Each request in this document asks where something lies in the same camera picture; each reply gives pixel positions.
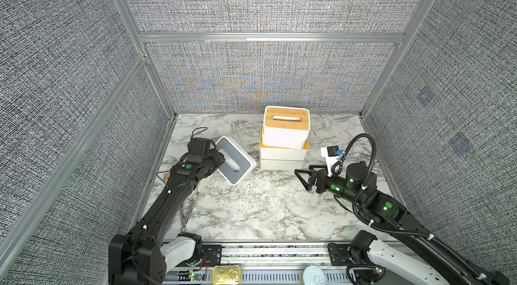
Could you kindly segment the grey lid tissue box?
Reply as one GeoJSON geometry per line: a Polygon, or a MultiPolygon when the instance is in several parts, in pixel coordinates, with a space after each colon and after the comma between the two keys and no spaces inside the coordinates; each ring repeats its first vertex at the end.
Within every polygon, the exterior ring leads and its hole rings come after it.
{"type": "Polygon", "coordinates": [[[256,160],[232,138],[222,136],[215,145],[224,157],[217,171],[230,185],[238,185],[256,168],[256,160]]]}

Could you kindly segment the large bamboo lid tissue box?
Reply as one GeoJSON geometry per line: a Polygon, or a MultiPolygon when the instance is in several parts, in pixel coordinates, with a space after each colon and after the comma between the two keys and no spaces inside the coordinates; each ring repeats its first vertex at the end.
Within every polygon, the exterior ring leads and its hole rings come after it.
{"type": "Polygon", "coordinates": [[[303,169],[306,161],[283,161],[283,160],[266,160],[260,159],[259,166],[262,170],[269,171],[294,171],[303,169]]]}

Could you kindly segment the yellow lid tissue box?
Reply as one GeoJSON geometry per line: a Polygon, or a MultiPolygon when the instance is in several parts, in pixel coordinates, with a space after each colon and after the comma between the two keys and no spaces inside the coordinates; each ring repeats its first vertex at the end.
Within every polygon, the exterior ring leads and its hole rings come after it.
{"type": "Polygon", "coordinates": [[[309,149],[309,140],[305,141],[304,147],[301,149],[278,148],[264,145],[261,136],[259,155],[261,159],[268,161],[304,161],[309,149]]]}

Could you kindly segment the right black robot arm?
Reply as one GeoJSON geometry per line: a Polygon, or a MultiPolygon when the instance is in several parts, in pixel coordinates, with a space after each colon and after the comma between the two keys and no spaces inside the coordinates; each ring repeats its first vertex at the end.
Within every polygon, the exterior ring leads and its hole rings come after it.
{"type": "Polygon", "coordinates": [[[332,192],[335,198],[345,199],[352,205],[351,211],[364,224],[375,231],[384,232],[398,239],[420,258],[424,259],[450,284],[508,284],[501,272],[488,272],[461,257],[444,241],[425,228],[404,205],[377,189],[376,176],[372,172],[377,147],[370,134],[360,134],[352,139],[345,150],[336,146],[323,150],[327,165],[311,165],[307,170],[296,169],[297,178],[309,176],[302,184],[307,191],[312,187],[317,193],[332,192]],[[361,138],[370,142],[369,162],[359,162],[343,168],[343,163],[361,138]]]}

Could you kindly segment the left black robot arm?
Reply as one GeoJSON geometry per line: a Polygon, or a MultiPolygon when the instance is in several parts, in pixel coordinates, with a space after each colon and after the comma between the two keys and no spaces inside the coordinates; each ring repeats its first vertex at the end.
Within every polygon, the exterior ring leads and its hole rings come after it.
{"type": "Polygon", "coordinates": [[[166,186],[150,209],[125,235],[109,244],[109,284],[161,284],[167,263],[161,248],[169,224],[198,183],[225,161],[207,138],[192,137],[188,152],[170,169],[166,186]]]}

